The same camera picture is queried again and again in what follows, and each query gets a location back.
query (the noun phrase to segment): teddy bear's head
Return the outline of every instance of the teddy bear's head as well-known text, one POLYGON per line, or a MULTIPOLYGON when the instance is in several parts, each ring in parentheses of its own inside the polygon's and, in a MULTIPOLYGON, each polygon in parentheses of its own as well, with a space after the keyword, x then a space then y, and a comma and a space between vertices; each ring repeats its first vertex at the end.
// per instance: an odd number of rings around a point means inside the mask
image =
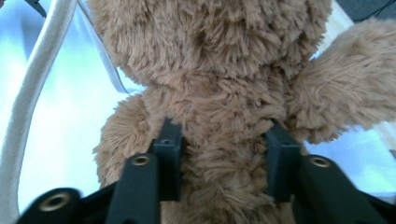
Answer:
POLYGON ((317 0, 91 1, 114 64, 144 85, 176 71, 249 79, 299 73, 331 11, 317 0))

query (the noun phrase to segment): teddy bear's left arm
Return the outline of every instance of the teddy bear's left arm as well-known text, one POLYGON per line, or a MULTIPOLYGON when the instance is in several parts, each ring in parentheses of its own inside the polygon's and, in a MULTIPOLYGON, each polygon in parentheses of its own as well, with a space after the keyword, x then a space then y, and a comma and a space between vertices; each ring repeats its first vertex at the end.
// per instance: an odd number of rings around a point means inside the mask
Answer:
POLYGON ((396 21, 368 20, 339 35, 286 96, 299 140, 333 140, 347 126, 396 119, 396 21))

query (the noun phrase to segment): fluffy fur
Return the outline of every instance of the fluffy fur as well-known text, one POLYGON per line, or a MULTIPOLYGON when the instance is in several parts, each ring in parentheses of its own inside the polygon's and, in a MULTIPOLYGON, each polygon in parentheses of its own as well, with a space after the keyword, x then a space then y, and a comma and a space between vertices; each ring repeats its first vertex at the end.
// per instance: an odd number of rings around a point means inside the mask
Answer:
POLYGON ((103 186, 145 152, 165 117, 190 144, 181 201, 164 223, 292 223, 264 194, 272 122, 299 140, 329 140, 345 125, 396 113, 395 25, 368 21, 309 58, 330 1, 91 0, 95 28, 116 66, 148 88, 119 104, 97 154, 103 186))

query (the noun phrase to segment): teddy bear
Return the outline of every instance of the teddy bear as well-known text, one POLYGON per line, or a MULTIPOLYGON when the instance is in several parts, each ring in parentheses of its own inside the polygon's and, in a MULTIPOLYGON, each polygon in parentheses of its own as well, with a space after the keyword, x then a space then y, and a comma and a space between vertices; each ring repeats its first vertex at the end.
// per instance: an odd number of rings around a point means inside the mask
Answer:
POLYGON ((179 202, 163 223, 293 223, 265 194, 261 136, 275 119, 300 143, 396 119, 396 23, 374 19, 318 58, 330 0, 90 0, 115 66, 146 86, 120 102, 94 149, 101 185, 148 150, 165 118, 182 127, 179 202))

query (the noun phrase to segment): brown fur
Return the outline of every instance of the brown fur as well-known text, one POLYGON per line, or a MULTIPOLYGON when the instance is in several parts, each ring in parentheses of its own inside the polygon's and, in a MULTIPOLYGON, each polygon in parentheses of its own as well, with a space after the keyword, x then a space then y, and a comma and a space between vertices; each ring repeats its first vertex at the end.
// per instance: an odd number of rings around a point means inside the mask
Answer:
POLYGON ((148 86, 121 102, 103 129, 95 149, 102 185, 119 178, 128 157, 147 150, 166 116, 183 126, 190 144, 181 201, 163 203, 164 223, 292 223, 288 205, 264 194, 260 136, 270 119, 285 122, 299 140, 317 142, 345 125, 395 118, 391 23, 357 26, 308 63, 330 1, 91 0, 90 6, 114 64, 148 86))

